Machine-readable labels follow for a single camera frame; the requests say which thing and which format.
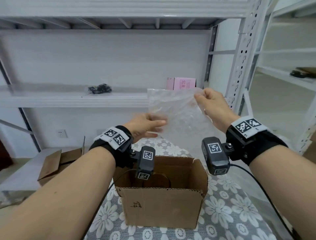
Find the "open cardboard box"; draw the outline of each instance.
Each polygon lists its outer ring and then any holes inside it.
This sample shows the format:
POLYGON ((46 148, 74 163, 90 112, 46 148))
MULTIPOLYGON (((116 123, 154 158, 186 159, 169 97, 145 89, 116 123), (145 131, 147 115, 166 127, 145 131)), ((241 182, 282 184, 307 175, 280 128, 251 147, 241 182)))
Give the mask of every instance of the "open cardboard box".
POLYGON ((74 149, 68 152, 61 152, 61 149, 48 155, 39 173, 37 181, 41 186, 45 185, 49 180, 55 177, 58 173, 62 172, 71 163, 76 161, 84 154, 84 141, 81 148, 74 149))
POLYGON ((303 154, 303 157, 307 158, 313 163, 316 163, 316 132, 314 132, 314 134, 311 136, 311 141, 312 143, 303 154))
POLYGON ((196 227, 208 184, 200 160, 156 156, 154 172, 165 174, 171 188, 143 187, 146 181, 136 179, 136 171, 122 175, 126 170, 128 168, 116 168, 113 179, 117 180, 116 191, 122 197, 127 225, 184 229, 196 227))

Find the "floor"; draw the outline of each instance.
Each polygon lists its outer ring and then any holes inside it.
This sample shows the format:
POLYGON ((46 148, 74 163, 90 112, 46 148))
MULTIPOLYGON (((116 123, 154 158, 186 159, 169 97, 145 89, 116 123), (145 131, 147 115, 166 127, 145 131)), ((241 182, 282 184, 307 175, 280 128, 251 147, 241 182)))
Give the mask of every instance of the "floor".
MULTIPOLYGON (((20 167, 22 167, 27 161, 30 160, 29 158, 15 158, 13 159, 14 164, 6 169, 0 171, 0 184, 6 180, 9 176, 11 176, 15 171, 17 171, 20 167)), ((11 215, 13 210, 17 207, 17 205, 8 206, 5 208, 0 209, 0 227, 2 227, 8 217, 11 215)))

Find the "black wristband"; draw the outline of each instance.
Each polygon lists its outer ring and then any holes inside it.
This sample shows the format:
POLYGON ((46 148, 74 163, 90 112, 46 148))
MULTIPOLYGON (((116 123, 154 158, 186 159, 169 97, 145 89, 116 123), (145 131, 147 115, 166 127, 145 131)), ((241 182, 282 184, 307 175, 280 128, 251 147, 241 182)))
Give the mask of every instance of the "black wristband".
POLYGON ((281 139, 267 130, 246 139, 233 126, 230 126, 226 137, 226 142, 231 143, 234 148, 234 154, 230 156, 230 159, 233 161, 241 159, 248 166, 257 156, 274 146, 288 147, 281 139))
POLYGON ((120 146, 119 149, 114 150, 109 143, 103 141, 102 139, 97 139, 91 145, 89 150, 96 147, 103 147, 113 155, 116 167, 130 167, 130 165, 132 164, 132 161, 130 160, 130 149, 131 143, 133 142, 134 138, 132 137, 131 132, 126 127, 119 125, 116 126, 116 128, 124 131, 124 133, 126 133, 126 135, 130 137, 130 139, 126 141, 122 146, 120 146))

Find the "forearm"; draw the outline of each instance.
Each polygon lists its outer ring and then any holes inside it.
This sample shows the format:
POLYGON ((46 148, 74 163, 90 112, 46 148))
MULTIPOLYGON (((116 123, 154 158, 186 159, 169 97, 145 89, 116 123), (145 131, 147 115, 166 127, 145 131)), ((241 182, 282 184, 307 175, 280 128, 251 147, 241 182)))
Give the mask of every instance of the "forearm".
POLYGON ((301 237, 314 239, 316 165, 279 145, 259 155, 249 167, 301 237))
POLYGON ((115 160, 106 149, 90 150, 24 201, 0 235, 19 240, 80 239, 114 170, 115 160))

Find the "lace tablecloth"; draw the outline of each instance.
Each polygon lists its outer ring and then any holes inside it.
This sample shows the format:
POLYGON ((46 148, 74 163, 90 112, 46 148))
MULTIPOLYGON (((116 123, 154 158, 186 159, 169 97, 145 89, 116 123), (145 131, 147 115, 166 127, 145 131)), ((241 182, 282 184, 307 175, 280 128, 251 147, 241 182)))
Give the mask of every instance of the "lace tablecloth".
MULTIPOLYGON (((190 156, 186 150, 162 138, 141 139, 133 148, 139 151, 143 145, 154 147, 156 155, 190 156)), ((201 159, 201 162, 206 169, 204 159, 201 159)), ((238 184, 227 174, 209 175, 208 178, 208 194, 194 230, 127 226, 121 198, 112 187, 85 240, 276 240, 238 184)))

